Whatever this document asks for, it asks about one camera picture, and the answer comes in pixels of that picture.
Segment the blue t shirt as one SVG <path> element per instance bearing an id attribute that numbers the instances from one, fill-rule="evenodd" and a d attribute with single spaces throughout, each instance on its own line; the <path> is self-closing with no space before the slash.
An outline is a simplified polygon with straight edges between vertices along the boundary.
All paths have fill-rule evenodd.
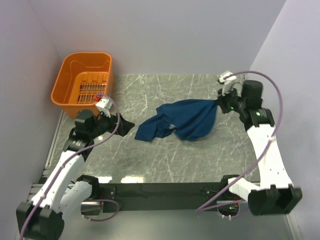
<path id="1" fill-rule="evenodd" d="M 217 108 L 217 102 L 208 99 L 165 103 L 156 108 L 156 115 L 139 125 L 134 139 L 151 142 L 174 133 L 182 141 L 194 142 L 212 131 Z"/>

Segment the orange plastic basket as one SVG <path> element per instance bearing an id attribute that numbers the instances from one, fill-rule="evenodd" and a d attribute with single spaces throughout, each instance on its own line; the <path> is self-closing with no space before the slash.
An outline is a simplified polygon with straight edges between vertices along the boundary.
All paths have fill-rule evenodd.
<path id="1" fill-rule="evenodd" d="M 113 59 L 104 52 L 68 55 L 59 70 L 51 100 L 71 118 L 81 110 L 98 113 L 97 94 L 111 95 L 114 85 Z"/>

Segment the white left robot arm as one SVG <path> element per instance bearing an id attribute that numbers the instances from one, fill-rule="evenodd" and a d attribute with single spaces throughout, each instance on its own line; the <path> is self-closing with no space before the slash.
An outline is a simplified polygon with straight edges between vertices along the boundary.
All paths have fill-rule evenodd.
<path id="1" fill-rule="evenodd" d="M 82 175 L 72 188 L 69 184 L 96 147 L 95 138 L 106 132 L 124 137 L 134 126 L 119 113 L 107 115 L 100 111 L 94 115 L 89 109 L 79 111 L 51 175 L 30 201 L 20 203 L 16 209 L 20 239 L 57 240 L 69 213 L 85 200 L 100 202 L 97 177 Z"/>

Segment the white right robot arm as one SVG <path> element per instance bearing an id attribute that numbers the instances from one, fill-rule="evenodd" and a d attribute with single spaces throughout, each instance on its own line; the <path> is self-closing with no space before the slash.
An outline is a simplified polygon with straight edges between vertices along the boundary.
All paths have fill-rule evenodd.
<path id="1" fill-rule="evenodd" d="M 243 82 L 242 91 L 232 88 L 227 93 L 218 91 L 217 103 L 222 112 L 239 114 L 257 158 L 260 183 L 255 185 L 243 177 L 228 175 L 219 187 L 222 198 L 230 200 L 237 195 L 247 201 L 254 216 L 286 215 L 302 199 L 301 188 L 294 187 L 278 147 L 272 112 L 263 108 L 263 84 L 256 80 Z"/>

